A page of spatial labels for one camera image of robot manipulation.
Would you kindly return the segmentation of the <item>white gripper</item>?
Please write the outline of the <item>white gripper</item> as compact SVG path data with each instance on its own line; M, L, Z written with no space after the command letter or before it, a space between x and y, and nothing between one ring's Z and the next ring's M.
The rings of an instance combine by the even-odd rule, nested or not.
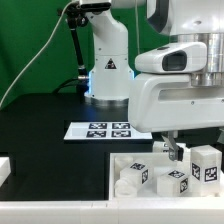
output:
M140 72L131 82L128 121L140 132L163 132L171 161L182 161L177 130L224 126L224 87L195 86L194 72L205 67L202 42L170 43L135 59Z

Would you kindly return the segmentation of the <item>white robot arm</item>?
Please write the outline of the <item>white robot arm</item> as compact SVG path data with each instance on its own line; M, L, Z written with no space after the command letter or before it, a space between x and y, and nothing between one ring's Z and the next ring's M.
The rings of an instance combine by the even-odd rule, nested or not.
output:
M128 37L113 8L144 5L148 24L170 42L127 62ZM85 97L128 104L135 130L160 132L169 158L173 133L224 126L224 0L80 0L93 28L95 65Z

